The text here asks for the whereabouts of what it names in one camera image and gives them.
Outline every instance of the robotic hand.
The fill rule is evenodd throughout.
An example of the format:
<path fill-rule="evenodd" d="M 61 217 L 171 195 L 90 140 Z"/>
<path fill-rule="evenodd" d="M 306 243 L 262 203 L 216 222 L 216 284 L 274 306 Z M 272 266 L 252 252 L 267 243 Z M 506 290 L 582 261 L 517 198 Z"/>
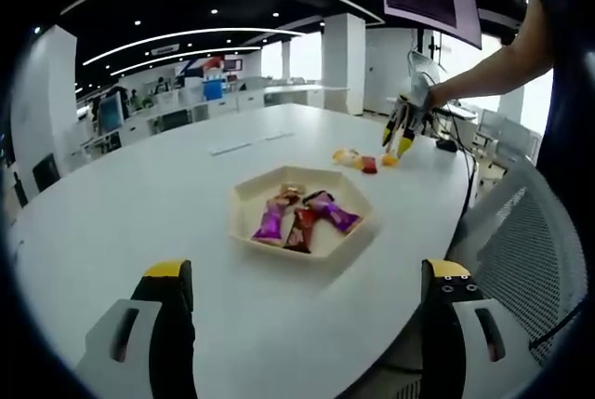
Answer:
<path fill-rule="evenodd" d="M 413 73 L 409 87 L 399 93 L 389 122 L 384 128 L 382 165 L 396 166 L 403 154 L 411 147 L 417 133 L 423 126 L 423 118 L 430 109 L 430 85 L 423 73 Z M 391 148 L 396 131 L 403 126 L 403 134 L 395 154 Z"/>

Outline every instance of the computer mouse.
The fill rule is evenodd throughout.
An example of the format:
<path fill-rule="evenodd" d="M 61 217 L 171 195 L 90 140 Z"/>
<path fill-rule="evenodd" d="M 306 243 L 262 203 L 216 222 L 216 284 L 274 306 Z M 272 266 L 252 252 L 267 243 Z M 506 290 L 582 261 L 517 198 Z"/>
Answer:
<path fill-rule="evenodd" d="M 436 147 L 439 150 L 448 151 L 449 153 L 456 153 L 456 150 L 458 149 L 456 142 L 449 139 L 437 139 Z"/>

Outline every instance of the person's arm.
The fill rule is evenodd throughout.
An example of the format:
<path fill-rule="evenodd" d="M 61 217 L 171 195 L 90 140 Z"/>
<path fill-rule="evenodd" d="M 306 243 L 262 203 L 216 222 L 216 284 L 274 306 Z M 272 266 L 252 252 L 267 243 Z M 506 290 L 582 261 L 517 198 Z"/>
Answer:
<path fill-rule="evenodd" d="M 519 34 L 469 71 L 431 89 L 432 107 L 449 100 L 506 94 L 537 78 L 553 63 L 548 22 L 539 0 L 529 0 Z"/>

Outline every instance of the hexagonal tray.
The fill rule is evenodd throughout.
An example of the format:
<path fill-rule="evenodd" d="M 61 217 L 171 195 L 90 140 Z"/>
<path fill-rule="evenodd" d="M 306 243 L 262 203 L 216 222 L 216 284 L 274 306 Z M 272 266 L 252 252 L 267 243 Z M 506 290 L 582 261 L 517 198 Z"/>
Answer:
<path fill-rule="evenodd" d="M 362 217 L 362 221 L 347 235 L 339 232 L 324 219 L 318 220 L 312 230 L 310 254 L 288 250 L 253 241 L 252 235 L 260 227 L 268 199 L 279 193 L 283 183 L 299 183 L 306 187 L 306 196 L 327 190 L 335 196 L 341 208 Z M 301 201 L 289 207 L 282 223 L 284 240 L 294 222 L 294 209 L 303 206 Z M 343 247 L 357 242 L 372 215 L 372 206 L 357 187 L 338 171 L 324 171 L 296 166 L 282 166 L 233 187 L 231 193 L 230 235 L 246 246 L 298 259 L 322 260 L 338 253 Z"/>

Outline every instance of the snack wrapper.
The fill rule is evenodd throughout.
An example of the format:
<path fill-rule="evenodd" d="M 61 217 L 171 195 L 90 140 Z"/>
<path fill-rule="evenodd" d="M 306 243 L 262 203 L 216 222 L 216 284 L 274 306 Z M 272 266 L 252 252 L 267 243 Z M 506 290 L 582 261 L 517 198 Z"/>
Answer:
<path fill-rule="evenodd" d="M 291 226 L 284 248 L 300 253 L 311 253 L 312 228 L 314 222 L 318 219 L 318 215 L 309 208 L 296 208 L 294 215 L 294 225 Z"/>
<path fill-rule="evenodd" d="M 252 239 L 264 244 L 271 244 L 273 246 L 280 246 L 283 243 L 281 236 L 281 222 L 285 214 L 285 210 L 295 204 L 299 200 L 299 195 L 293 191 L 286 191 L 269 199 L 262 220 L 260 221 L 260 228 L 252 235 Z"/>
<path fill-rule="evenodd" d="M 349 213 L 335 204 L 332 194 L 321 191 L 304 198 L 305 206 L 311 208 L 321 218 L 330 221 L 337 230 L 349 233 L 362 220 L 358 215 Z"/>

